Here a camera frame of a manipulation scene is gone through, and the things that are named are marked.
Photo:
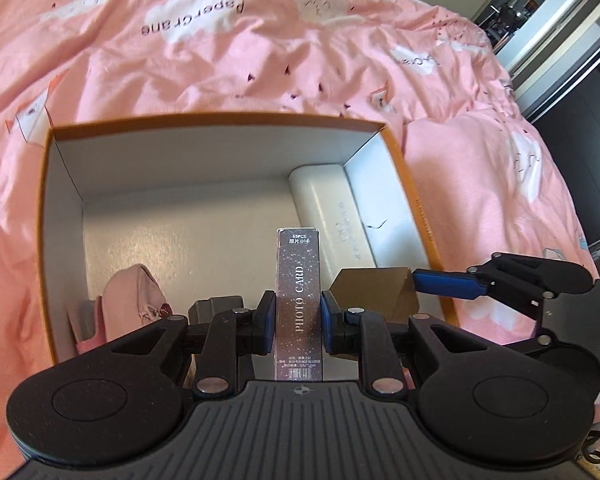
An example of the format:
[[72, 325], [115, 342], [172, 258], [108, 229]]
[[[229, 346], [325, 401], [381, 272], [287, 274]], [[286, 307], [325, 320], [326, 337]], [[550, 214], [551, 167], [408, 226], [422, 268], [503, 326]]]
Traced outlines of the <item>small black box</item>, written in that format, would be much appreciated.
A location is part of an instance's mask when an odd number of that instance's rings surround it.
[[242, 296], [223, 296], [197, 300], [188, 309], [189, 323], [192, 325], [210, 323], [216, 314], [241, 309], [243, 306]]

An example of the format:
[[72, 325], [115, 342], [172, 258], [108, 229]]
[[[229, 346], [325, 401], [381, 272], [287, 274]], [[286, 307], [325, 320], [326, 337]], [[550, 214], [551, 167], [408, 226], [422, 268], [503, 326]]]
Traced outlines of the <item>gold box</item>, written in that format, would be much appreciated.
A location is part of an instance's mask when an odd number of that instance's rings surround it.
[[388, 323], [406, 324], [419, 311], [412, 272], [407, 266], [342, 269], [329, 291], [341, 310], [371, 310]]

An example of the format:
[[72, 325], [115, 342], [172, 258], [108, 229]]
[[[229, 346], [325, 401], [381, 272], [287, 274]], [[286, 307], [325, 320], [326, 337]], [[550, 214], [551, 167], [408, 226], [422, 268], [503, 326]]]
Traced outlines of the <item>photo card box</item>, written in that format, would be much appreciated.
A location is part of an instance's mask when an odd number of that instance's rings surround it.
[[318, 232], [283, 228], [276, 238], [274, 377], [323, 379]]

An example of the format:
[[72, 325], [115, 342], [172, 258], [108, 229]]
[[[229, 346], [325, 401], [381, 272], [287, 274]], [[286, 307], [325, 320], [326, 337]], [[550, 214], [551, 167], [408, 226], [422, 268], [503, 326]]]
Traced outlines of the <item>pink zip pouch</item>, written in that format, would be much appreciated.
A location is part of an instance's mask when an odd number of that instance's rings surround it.
[[106, 338], [112, 341], [168, 318], [173, 311], [146, 266], [134, 264], [108, 281], [102, 293], [102, 314]]

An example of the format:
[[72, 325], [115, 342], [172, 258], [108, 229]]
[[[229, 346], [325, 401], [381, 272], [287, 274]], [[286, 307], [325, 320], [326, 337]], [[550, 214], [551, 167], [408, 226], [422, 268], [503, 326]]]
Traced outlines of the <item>pink card holder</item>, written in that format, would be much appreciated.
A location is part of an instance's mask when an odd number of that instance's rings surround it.
[[83, 354], [106, 344], [106, 328], [102, 313], [102, 297], [68, 304], [68, 320], [77, 354]]

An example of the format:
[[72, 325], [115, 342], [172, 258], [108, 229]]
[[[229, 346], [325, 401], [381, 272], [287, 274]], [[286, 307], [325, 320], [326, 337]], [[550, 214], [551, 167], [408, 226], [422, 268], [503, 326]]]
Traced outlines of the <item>white glasses case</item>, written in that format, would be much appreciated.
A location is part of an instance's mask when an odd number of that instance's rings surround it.
[[318, 231], [322, 286], [332, 286], [342, 269], [374, 268], [375, 259], [343, 166], [302, 166], [288, 180], [301, 225]]

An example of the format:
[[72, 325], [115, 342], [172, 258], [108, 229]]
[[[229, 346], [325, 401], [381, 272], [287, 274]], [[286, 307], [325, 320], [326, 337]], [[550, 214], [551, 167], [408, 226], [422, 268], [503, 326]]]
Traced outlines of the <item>orange cardboard box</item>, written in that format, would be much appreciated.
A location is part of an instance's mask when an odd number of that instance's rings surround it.
[[275, 234], [298, 226], [289, 175], [334, 165], [378, 266], [442, 268], [414, 177], [389, 127], [351, 118], [194, 113], [53, 126], [38, 196], [38, 265], [54, 362], [74, 356], [68, 307], [141, 263], [174, 311], [274, 285]]

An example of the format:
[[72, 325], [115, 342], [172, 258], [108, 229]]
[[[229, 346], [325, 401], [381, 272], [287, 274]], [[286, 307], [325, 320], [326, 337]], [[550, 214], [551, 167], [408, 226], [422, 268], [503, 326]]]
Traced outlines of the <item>pink printed duvet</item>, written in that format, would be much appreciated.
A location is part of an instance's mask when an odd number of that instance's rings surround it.
[[592, 266], [567, 185], [484, 32], [419, 0], [0, 0], [0, 394], [46, 367], [34, 202], [41, 128], [275, 110], [384, 122], [443, 265]]

